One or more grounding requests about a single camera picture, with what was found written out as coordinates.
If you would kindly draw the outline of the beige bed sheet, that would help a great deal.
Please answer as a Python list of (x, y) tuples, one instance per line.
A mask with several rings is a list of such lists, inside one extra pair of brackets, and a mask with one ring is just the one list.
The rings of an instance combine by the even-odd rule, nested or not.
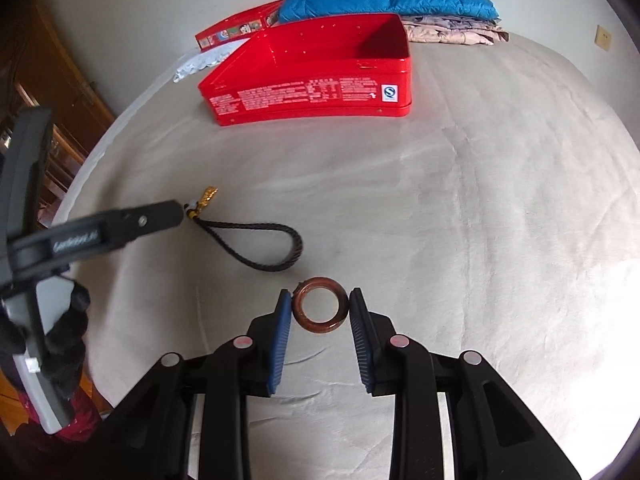
[(482, 354), (582, 478), (639, 418), (639, 152), (561, 55), (522, 37), (416, 44), (403, 118), (221, 127), (189, 78), (154, 88), (87, 160), (66, 214), (218, 193), (212, 220), (303, 237), (277, 274), (191, 222), (77, 263), (90, 376), (118, 403), (166, 352), (214, 351), (312, 276), (360, 288), (428, 350)]

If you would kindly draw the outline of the wooden cabinet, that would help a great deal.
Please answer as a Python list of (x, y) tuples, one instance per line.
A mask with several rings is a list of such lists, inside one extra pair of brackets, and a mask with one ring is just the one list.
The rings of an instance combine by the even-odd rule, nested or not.
[(1, 151), (26, 107), (52, 110), (52, 140), (40, 188), (38, 223), (47, 228), (80, 167), (115, 120), (70, 57), (49, 13), (35, 0), (18, 14), (1, 41)]

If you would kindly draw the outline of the white lace cloth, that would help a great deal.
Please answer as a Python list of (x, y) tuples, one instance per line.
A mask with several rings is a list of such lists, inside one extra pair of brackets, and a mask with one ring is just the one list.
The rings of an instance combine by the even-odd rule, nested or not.
[(222, 44), (221, 46), (213, 47), (213, 49), (191, 56), (178, 66), (174, 76), (172, 76), (172, 81), (179, 82), (187, 76), (218, 66), (245, 43), (246, 39), (234, 40), (228, 42), (228, 44)]

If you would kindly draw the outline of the red tin box lid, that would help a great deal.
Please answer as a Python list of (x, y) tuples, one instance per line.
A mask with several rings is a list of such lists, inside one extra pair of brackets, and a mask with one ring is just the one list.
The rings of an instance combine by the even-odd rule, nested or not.
[(228, 18), (207, 27), (195, 35), (195, 41), (201, 52), (228, 44), (231, 41), (246, 39), (255, 32), (269, 28), (277, 23), (280, 7), (284, 0), (274, 0), (235, 13)]

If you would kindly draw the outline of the red open tin box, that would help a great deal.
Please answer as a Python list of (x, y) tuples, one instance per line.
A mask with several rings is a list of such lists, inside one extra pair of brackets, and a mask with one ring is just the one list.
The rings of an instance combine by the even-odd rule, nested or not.
[(246, 40), (198, 85), (216, 123), (322, 116), (404, 117), (409, 41), (396, 14), (286, 23)]

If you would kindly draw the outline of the floral folded cloth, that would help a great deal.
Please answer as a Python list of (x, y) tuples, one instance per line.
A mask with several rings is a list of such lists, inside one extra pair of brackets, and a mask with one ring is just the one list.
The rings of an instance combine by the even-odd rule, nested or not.
[(493, 46), (510, 40), (498, 20), (455, 15), (402, 16), (400, 19), (408, 40), (417, 44)]

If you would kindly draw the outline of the beige wall socket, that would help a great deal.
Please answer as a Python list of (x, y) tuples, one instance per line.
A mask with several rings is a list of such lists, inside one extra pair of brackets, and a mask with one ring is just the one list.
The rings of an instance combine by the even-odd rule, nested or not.
[(596, 29), (596, 36), (594, 37), (594, 43), (602, 50), (608, 52), (611, 49), (612, 34), (606, 30), (603, 26), (598, 25)]

